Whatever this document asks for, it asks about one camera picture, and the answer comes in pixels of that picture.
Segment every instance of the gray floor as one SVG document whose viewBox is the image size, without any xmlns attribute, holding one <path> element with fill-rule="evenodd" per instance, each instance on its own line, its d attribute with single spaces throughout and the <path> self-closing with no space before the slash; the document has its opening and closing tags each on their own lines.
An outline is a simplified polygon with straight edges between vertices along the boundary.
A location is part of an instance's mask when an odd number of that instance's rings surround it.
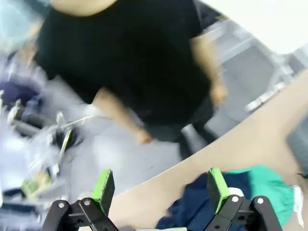
<svg viewBox="0 0 308 231">
<path fill-rule="evenodd" d="M 207 124 L 218 136 L 249 116 L 244 106 L 264 92 L 273 72 L 273 67 L 264 55 L 254 47 L 225 62 L 223 68 L 229 95 L 226 103 L 217 109 Z M 90 106 L 82 104 L 63 83 L 55 81 L 50 89 L 55 110 L 61 109 L 67 120 L 97 113 Z M 86 133 L 84 142 L 67 152 L 63 168 L 64 176 L 70 179 L 68 194 L 73 201 L 81 192 L 93 190 L 103 169 L 113 170 L 115 193 L 118 194 L 180 161 L 177 144 L 154 141 L 139 146 L 133 137 L 109 120 L 94 119 L 83 126 L 83 132 Z M 204 142 L 190 126 L 184 129 L 184 133 L 189 137 L 195 152 L 203 147 Z"/>
</svg>

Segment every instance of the gray pants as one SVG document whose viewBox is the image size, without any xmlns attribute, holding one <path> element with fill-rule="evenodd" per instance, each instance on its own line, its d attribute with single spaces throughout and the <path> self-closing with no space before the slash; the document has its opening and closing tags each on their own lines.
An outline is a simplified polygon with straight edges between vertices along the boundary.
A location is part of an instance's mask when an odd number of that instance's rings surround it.
<svg viewBox="0 0 308 231">
<path fill-rule="evenodd" d="M 181 130 L 185 126 L 188 124 L 193 124 L 197 132 L 200 132 L 201 129 L 204 129 L 204 124 L 207 123 L 210 118 L 212 118 L 213 113 L 213 104 L 210 98 L 206 97 L 186 123 L 171 125 L 144 124 L 144 127 L 153 138 L 156 138 L 159 141 L 177 142 L 181 136 Z"/>
</svg>

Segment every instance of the green cloth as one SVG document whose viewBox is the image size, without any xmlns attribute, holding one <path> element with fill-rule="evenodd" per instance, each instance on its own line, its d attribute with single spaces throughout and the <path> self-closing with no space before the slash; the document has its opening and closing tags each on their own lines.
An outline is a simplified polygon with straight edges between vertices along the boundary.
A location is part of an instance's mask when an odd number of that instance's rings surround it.
<svg viewBox="0 0 308 231">
<path fill-rule="evenodd" d="M 283 182 L 281 176 L 265 166 L 256 166 L 229 173 L 242 173 L 249 171 L 250 186 L 253 199 L 256 196 L 269 198 L 281 226 L 287 224 L 294 208 L 294 190 Z"/>
</svg>

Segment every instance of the person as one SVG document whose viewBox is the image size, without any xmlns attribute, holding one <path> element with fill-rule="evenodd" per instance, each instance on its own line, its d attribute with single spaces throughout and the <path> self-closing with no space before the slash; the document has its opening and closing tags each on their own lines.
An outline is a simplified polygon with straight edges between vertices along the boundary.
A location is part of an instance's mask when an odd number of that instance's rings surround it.
<svg viewBox="0 0 308 231">
<path fill-rule="evenodd" d="M 227 91 L 192 0 L 53 0 L 35 61 L 140 144 L 178 142 L 185 159 L 187 124 L 215 140 L 204 125 Z"/>
</svg>

